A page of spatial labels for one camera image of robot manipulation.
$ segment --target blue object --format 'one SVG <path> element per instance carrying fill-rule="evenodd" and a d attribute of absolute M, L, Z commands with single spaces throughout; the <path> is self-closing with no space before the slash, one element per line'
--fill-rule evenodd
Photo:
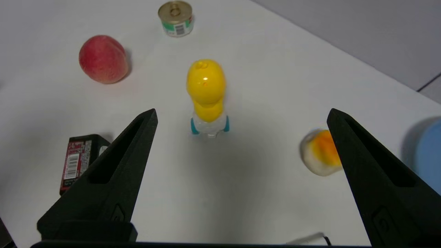
<path fill-rule="evenodd" d="M 227 116 L 227 123 L 225 123 L 224 132 L 228 132 L 228 131 L 230 131 L 230 121 Z"/>
<path fill-rule="evenodd" d="M 421 136 L 416 148 L 415 172 L 441 195 L 441 120 Z"/>
<path fill-rule="evenodd" d="M 199 131 L 196 130 L 196 127 L 194 126 L 193 118 L 191 119 L 190 124 L 191 124 L 191 133 L 193 133 L 193 134 L 199 134 Z"/>

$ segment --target can label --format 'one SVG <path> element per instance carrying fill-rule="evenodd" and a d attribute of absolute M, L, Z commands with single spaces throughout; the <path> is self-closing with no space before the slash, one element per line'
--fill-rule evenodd
<path fill-rule="evenodd" d="M 162 22 L 162 27 L 168 36 L 182 37 L 193 30 L 193 20 L 192 17 L 190 17 L 185 22 L 179 24 Z"/>

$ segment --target can lid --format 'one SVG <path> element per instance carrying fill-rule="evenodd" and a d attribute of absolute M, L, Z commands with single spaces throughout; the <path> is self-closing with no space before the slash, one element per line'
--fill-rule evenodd
<path fill-rule="evenodd" d="M 184 1 L 171 1 L 162 5 L 158 10 L 158 16 L 163 22 L 178 24 L 191 17 L 191 6 Z"/>

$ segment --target tin can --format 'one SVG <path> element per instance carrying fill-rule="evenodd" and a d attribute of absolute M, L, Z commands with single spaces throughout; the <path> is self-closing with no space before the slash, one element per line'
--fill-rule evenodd
<path fill-rule="evenodd" d="M 171 1 L 162 5 L 158 16 L 168 36 L 182 37 L 193 30 L 191 5 L 184 1 Z"/>

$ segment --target gray wall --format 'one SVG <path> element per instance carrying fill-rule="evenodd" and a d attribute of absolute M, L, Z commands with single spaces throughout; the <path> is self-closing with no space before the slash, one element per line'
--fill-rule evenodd
<path fill-rule="evenodd" d="M 414 90 L 441 72 L 441 0 L 253 1 Z"/>

